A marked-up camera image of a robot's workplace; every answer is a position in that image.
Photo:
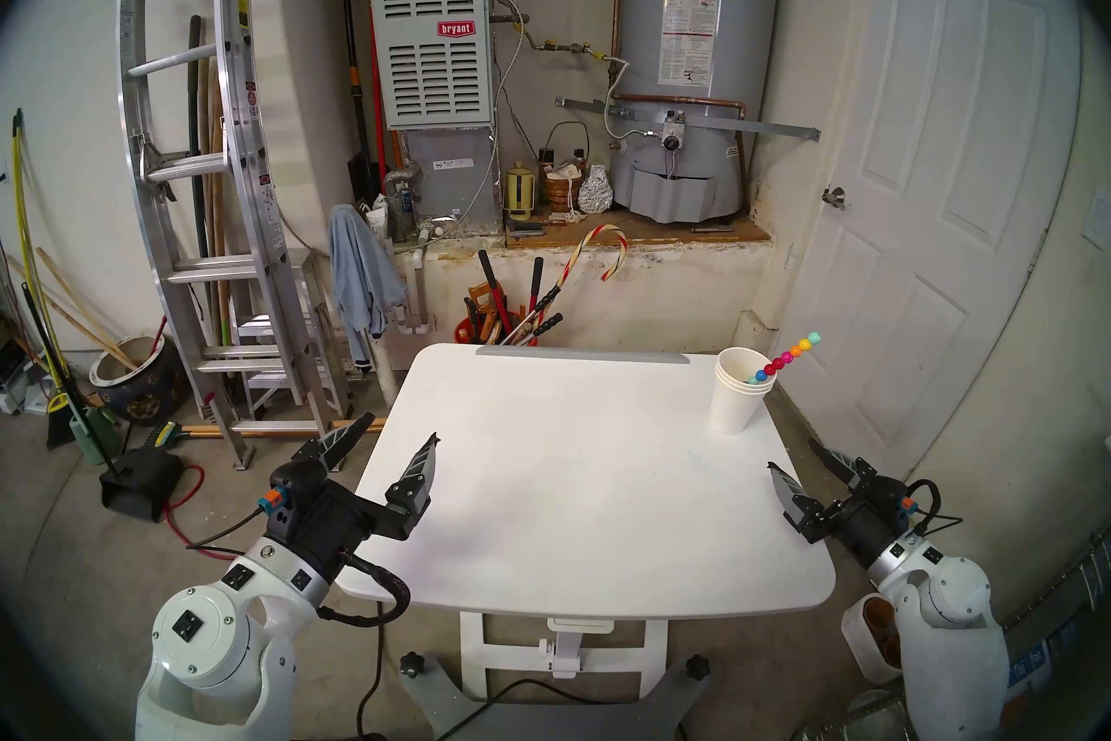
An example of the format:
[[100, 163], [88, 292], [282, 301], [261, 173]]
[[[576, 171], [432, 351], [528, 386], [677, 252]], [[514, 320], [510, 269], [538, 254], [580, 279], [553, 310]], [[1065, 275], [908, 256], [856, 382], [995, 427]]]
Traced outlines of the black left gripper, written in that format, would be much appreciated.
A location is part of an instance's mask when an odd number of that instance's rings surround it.
[[372, 535], [404, 541], [430, 503], [434, 478], [436, 432], [417, 451], [401, 478], [386, 491], [386, 504], [359, 497], [329, 478], [376, 425], [376, 415], [336, 428], [304, 442], [293, 461], [270, 474], [263, 495], [264, 539], [284, 548], [328, 584], [346, 567], [348, 555]]

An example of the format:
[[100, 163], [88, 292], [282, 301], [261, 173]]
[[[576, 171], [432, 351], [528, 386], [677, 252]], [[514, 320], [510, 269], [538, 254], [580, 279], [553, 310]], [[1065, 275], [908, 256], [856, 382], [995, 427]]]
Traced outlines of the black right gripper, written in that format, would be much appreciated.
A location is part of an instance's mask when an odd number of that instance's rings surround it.
[[911, 530], [911, 514], [917, 510], [917, 503], [908, 501], [912, 492], [899, 480], [877, 475], [865, 459], [850, 458], [814, 438], [808, 440], [808, 445], [852, 493], [845, 501], [823, 509], [793, 477], [770, 461], [772, 489], [785, 521], [810, 544], [830, 535], [859, 563], [875, 562], [890, 544]]

